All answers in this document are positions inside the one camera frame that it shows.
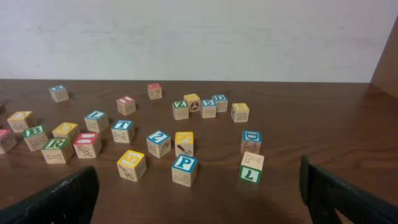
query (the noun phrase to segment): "block top face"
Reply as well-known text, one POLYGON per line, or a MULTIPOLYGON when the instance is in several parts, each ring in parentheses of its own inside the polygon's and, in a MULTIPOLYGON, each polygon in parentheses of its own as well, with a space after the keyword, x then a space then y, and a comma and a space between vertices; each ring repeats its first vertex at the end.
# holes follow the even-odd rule
POLYGON ((60 90, 66 90, 66 88, 63 85, 57 85, 49 88, 50 91, 60 91, 60 90))
POLYGON ((170 136, 168 134, 164 133, 161 130, 158 130, 155 133, 152 133, 151 135, 149 135, 147 137, 147 139, 149 139, 150 141, 152 141, 155 144, 160 144, 169 137, 170 136))
POLYGON ((127 150, 126 153, 118 160, 118 164, 136 168, 138 163, 144 158, 144 154, 133 150, 127 150))
POLYGON ((161 88, 162 86, 159 83, 153 83, 148 85, 148 89, 154 89, 154 88, 161 88))
POLYGON ((67 138, 56 138, 50 139, 45 145, 43 146, 42 150, 46 149, 63 149, 68 143, 67 138))
POLYGON ((35 136, 37 134, 45 133, 44 125, 39 125, 33 128, 28 128, 24 130, 24 138, 35 136))
POLYGON ((17 120, 23 120, 27 118, 32 112, 31 111, 17 111, 11 117, 9 117, 7 120, 8 121, 17 121, 17 120))
POLYGON ((94 144, 97 137, 98 133, 81 133, 73 144, 94 144))
POLYGON ((213 100, 214 101, 223 101, 223 100, 228 100, 226 95, 213 95, 213 100))
POLYGON ((193 143, 193 132, 176 132, 175 143, 176 144, 193 143))
POLYGON ((173 168, 184 172, 192 172, 197 162, 198 159, 195 157, 180 154, 174 161, 173 168))
POLYGON ((249 107, 245 103, 233 103, 232 107, 234 107, 236 110, 249 110, 249 107))
POLYGON ((77 127, 77 124, 64 122, 52 132, 55 134, 68 134, 73 128, 77 127))
POLYGON ((0 138, 5 136, 8 132, 10 132, 10 129, 0 129, 0 138))
POLYGON ((116 101, 119 102, 119 103, 125 104, 125 103, 133 102, 134 98, 130 97, 130 96, 124 96, 124 97, 122 97, 122 98, 120 98, 120 99, 118 99, 116 101))
POLYGON ((261 142, 261 132, 243 130, 243 140, 252 142, 261 142))
POLYGON ((251 152, 244 152, 241 166, 262 169, 262 165, 264 165, 264 156, 251 152))
POLYGON ((88 115, 86 115, 85 118, 98 120, 98 119, 102 118, 105 115, 106 115, 105 112, 94 110, 93 112, 91 112, 88 115))
POLYGON ((216 106, 216 103, 214 100, 202 100, 201 101, 202 106, 216 106))
POLYGON ((184 100, 192 101, 192 100, 200 100, 200 97, 196 93, 184 95, 184 100))
POLYGON ((128 130, 132 124, 133 122, 131 120, 118 120, 112 129, 128 130))
POLYGON ((174 108, 184 108, 184 107, 188 107, 188 103, 185 102, 185 100, 183 101, 175 101, 173 102, 174 108))

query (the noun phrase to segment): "wooden table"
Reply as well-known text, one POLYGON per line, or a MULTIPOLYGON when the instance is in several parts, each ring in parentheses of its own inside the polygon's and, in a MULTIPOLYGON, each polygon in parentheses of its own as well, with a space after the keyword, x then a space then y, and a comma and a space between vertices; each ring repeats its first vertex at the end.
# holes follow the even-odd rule
POLYGON ((146 85, 133 81, 0 80, 6 110, 0 128, 15 111, 32 110, 48 136, 62 122, 78 123, 92 110, 117 119, 133 119, 136 137, 115 143, 110 128, 101 133, 97 159, 73 156, 67 165, 47 165, 40 151, 30 152, 22 136, 0 156, 0 208, 16 203, 62 177, 93 165, 100 190, 92 223, 311 223, 300 198, 302 154, 310 162, 398 204, 398 101, 368 84, 161 82, 164 97, 150 100, 146 85), (48 87, 63 84, 70 100, 55 103, 48 87), (229 98, 227 113, 202 119, 199 112, 176 121, 172 101, 197 93, 229 98), (130 95, 138 111, 123 116, 116 99, 130 95), (230 106, 245 102, 249 122, 233 123, 230 106), (147 152, 146 137, 161 129, 193 131, 198 176, 191 188, 172 182, 174 150, 161 159, 147 152), (266 157, 259 185, 238 179, 242 130, 262 132, 266 157), (116 161, 127 149, 143 152, 147 171, 135 183, 120 178, 116 161))

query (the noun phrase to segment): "dark brown tabletop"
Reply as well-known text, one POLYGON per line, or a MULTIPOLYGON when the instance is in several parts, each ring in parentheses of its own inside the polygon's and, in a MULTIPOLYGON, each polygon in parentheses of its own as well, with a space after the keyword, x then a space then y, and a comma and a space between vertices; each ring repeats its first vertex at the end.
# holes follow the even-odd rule
POLYGON ((311 223, 299 191, 302 154, 347 181, 398 204, 398 101, 365 83, 159 82, 162 99, 150 100, 147 84, 137 81, 0 80, 0 128, 15 111, 32 110, 48 137, 62 122, 87 130, 84 116, 107 112, 110 126, 101 133, 97 159, 48 165, 40 151, 30 152, 22 135, 18 145, 0 155, 0 209, 72 174, 95 167, 99 195, 92 223, 311 223), (52 101, 49 87, 65 85, 70 100, 52 101), (200 112, 176 121, 172 102, 196 93, 201 99, 227 95, 228 112, 202 119, 200 112), (117 111, 116 99, 129 95, 138 110, 117 111), (234 123, 231 103, 247 103, 247 123, 234 123), (115 143, 110 127, 132 119, 136 136, 115 143), (161 129, 174 139, 193 131, 198 176, 192 187, 172 182, 174 149, 158 159, 148 153, 146 137, 161 129), (238 179, 244 129, 261 131, 265 156, 259 185, 238 179), (119 176, 117 160, 126 150, 146 155, 139 182, 119 176))

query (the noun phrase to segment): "block with letter d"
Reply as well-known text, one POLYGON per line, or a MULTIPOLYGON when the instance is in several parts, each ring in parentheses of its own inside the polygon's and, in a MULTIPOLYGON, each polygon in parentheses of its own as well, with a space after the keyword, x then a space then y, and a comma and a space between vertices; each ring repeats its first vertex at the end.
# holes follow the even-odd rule
POLYGON ((198 159, 180 154, 172 166, 172 180, 175 183, 191 187, 198 174, 198 159))

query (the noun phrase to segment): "black object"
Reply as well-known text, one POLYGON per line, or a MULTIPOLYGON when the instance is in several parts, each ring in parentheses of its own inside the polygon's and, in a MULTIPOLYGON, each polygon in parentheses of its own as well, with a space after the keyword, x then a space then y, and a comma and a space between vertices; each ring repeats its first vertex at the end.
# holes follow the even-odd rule
POLYGON ((0 211, 1 224, 90 223, 100 183, 89 166, 0 211))
POLYGON ((353 223, 398 223, 398 207, 310 164, 302 156, 300 192, 315 224, 342 223, 335 209, 353 223))

